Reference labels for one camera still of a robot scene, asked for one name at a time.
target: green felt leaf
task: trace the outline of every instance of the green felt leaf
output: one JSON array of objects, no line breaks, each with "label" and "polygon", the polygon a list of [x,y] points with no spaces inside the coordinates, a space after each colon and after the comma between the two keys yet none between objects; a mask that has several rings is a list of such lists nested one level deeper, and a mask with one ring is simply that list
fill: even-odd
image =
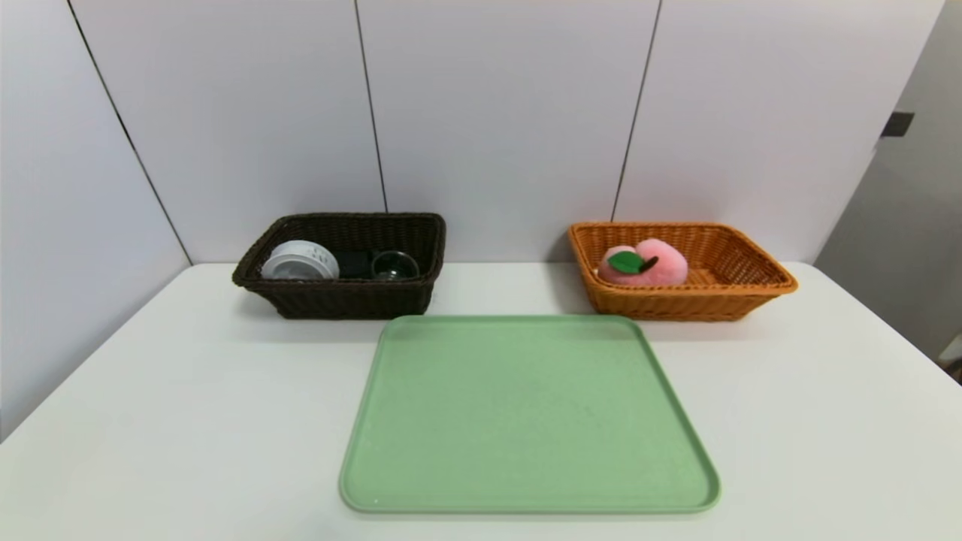
[{"label": "green felt leaf", "polygon": [[645,260],[633,251],[620,251],[608,258],[608,264],[618,272],[637,274],[645,264]]}]

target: white round container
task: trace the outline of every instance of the white round container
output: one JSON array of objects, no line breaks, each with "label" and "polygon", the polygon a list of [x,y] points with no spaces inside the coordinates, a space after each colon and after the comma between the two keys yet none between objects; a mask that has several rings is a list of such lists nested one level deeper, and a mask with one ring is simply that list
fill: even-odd
[{"label": "white round container", "polygon": [[272,280],[323,280],[341,275],[338,260],[327,248],[311,241],[287,241],[270,252],[261,277]]}]

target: dark brown wicker basket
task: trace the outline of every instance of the dark brown wicker basket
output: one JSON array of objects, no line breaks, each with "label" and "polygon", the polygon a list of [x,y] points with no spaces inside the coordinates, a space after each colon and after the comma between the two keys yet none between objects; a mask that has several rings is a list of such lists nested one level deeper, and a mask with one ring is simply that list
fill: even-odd
[{"label": "dark brown wicker basket", "polygon": [[[234,283],[252,291],[288,319],[389,320],[423,314],[444,256],[444,219],[436,214],[302,214],[278,219],[244,254]],[[400,250],[418,262],[413,280],[267,280],[261,267],[270,251],[295,239],[330,250]]]}]

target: white table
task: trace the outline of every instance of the white table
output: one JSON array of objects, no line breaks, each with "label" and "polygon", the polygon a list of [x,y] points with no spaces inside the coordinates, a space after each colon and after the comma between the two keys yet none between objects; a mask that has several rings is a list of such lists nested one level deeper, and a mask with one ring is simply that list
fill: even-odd
[{"label": "white table", "polygon": [[[735,323],[642,322],[721,476],[691,516],[376,516],[337,478],[383,322],[186,270],[0,445],[0,539],[962,538],[962,389],[817,270]],[[569,265],[449,264],[433,314],[590,312]]]}]

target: green tray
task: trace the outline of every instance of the green tray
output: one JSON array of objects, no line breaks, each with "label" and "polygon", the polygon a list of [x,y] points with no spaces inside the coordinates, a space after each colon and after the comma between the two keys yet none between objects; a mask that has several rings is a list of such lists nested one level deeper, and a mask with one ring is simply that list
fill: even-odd
[{"label": "green tray", "polygon": [[380,513],[689,513],[719,492],[618,316],[388,323],[341,472],[344,501]]}]

